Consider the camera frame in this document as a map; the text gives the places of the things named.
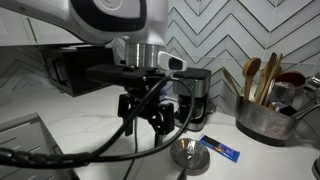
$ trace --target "white robot arm segment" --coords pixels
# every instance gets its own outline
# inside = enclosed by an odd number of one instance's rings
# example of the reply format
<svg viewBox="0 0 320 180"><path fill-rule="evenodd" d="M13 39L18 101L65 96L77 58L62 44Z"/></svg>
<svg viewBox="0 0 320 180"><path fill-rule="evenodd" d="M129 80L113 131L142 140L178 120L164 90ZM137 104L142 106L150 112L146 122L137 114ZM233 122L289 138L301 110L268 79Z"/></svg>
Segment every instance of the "white robot arm segment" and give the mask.
<svg viewBox="0 0 320 180"><path fill-rule="evenodd" d="M129 37L127 64L156 67L165 50L168 0L1 0L0 7L54 24L93 45Z"/></svg>

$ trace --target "blue packet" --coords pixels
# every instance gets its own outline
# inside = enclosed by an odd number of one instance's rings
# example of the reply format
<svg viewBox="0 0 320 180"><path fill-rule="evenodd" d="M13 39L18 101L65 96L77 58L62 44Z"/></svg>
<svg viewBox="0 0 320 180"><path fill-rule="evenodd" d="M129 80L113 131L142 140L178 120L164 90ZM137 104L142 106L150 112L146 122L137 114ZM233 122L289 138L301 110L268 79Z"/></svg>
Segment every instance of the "blue packet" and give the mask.
<svg viewBox="0 0 320 180"><path fill-rule="evenodd" d="M238 158L240 156L240 152L236 151L234 149L229 148L228 146L221 144L220 142L206 136L206 135L201 135L200 137L200 142L207 146L210 149L215 150L219 154L223 155L224 157L230 159L233 162L237 162Z"/></svg>

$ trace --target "coffee maker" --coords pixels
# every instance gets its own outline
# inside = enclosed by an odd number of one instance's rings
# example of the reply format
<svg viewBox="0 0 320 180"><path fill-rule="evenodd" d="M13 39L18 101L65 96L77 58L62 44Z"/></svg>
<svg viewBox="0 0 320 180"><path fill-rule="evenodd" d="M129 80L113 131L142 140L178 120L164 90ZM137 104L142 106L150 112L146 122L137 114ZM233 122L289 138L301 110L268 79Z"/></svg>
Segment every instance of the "coffee maker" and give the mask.
<svg viewBox="0 0 320 180"><path fill-rule="evenodd" d="M183 81L195 96L194 112L187 129L190 131L201 131L207 116L211 71L188 68L186 71L174 73L173 77ZM181 127L190 111L190 95L188 90L178 82L173 83L173 92L178 96L179 103L179 108L174 114L175 125Z"/></svg>

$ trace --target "wooden spoon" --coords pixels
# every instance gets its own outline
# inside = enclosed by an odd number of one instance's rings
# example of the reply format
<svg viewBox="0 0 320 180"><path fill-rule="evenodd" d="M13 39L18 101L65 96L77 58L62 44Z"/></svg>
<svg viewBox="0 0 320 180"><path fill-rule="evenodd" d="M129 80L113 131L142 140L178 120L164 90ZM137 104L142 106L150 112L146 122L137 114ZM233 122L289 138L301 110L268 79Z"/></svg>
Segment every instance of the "wooden spoon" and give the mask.
<svg viewBox="0 0 320 180"><path fill-rule="evenodd" d="M237 98L239 98L239 97L240 97L240 94L239 94L236 86L235 86L234 83L233 83L232 76L231 76L231 74L229 73L229 71L228 71L225 67L222 67L222 73L223 73L224 77L227 79L227 81L229 82L229 84L231 85L234 93L237 95Z"/></svg>
<svg viewBox="0 0 320 180"><path fill-rule="evenodd" d="M250 88L252 86L253 78L256 75L261 65L260 58L251 58L249 59L242 70L243 77L246 78L244 86L244 97L243 100L248 100L250 94Z"/></svg>
<svg viewBox="0 0 320 180"><path fill-rule="evenodd" d="M263 92L263 90L266 86L266 83L268 81L268 77L270 76L272 68L276 63L276 59L277 59L277 54L272 53L268 63L266 64L266 66L264 67L264 69L261 72L261 77L260 77L261 81L260 81L260 84L258 86L258 90L256 92L256 96L255 96L257 103L259 102L259 100L261 98L262 92Z"/></svg>
<svg viewBox="0 0 320 180"><path fill-rule="evenodd" d="M265 97L266 97L266 95L267 95L267 92L268 92L270 83L271 83L272 79L274 79L277 71L279 71L279 67L280 67L280 63L281 63L281 60L282 60L282 56L283 56L283 55L280 54L280 55L277 57L277 59L276 59L276 64L272 67L271 74L270 74L269 77L268 77L268 80L267 80L267 82L266 82L265 88L263 89L261 98L259 99L259 102L258 102L259 105L261 105L261 104L263 103L263 100L265 99Z"/></svg>

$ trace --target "small metal bowl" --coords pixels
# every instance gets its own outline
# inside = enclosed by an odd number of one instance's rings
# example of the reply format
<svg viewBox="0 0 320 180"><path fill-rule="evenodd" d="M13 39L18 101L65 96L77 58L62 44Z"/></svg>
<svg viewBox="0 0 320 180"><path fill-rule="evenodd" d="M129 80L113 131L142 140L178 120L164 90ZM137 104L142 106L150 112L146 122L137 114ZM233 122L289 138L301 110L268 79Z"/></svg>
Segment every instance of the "small metal bowl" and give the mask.
<svg viewBox="0 0 320 180"><path fill-rule="evenodd" d="M184 138L176 140L170 149L170 155L173 161L182 169L187 161L186 148L189 141L193 139ZM195 152L189 160L187 167L188 175L199 175L208 170L210 166L210 153L206 146L197 140L195 141Z"/></svg>

